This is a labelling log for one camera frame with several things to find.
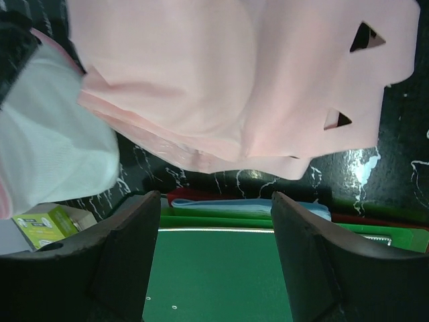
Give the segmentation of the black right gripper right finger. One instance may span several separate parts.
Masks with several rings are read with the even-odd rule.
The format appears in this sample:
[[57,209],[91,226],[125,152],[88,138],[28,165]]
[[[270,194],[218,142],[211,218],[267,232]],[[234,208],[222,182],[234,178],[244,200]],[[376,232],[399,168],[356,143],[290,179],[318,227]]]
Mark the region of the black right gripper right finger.
[[294,321],[427,321],[428,255],[364,238],[282,193],[271,218]]

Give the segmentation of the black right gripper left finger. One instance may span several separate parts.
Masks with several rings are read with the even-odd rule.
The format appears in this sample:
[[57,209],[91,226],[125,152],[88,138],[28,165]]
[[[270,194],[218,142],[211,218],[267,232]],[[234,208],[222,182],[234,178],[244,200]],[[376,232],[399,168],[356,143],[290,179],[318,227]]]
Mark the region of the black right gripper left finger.
[[161,202],[140,195],[34,252],[1,257],[2,321],[141,321]]

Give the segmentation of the white mesh laundry bag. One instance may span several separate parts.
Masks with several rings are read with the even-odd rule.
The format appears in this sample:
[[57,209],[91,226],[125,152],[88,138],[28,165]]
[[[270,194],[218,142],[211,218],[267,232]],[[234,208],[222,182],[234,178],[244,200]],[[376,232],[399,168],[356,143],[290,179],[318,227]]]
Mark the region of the white mesh laundry bag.
[[82,72],[38,30],[36,51],[1,104],[1,218],[90,197],[119,174],[115,132],[77,100]]

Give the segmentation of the pink bra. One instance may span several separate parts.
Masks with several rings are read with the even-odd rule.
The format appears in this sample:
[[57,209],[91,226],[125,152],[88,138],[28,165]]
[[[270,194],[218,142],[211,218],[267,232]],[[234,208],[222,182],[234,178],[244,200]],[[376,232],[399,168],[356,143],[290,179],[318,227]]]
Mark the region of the pink bra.
[[377,144],[414,71],[416,1],[69,1],[79,103],[188,171],[298,180]]

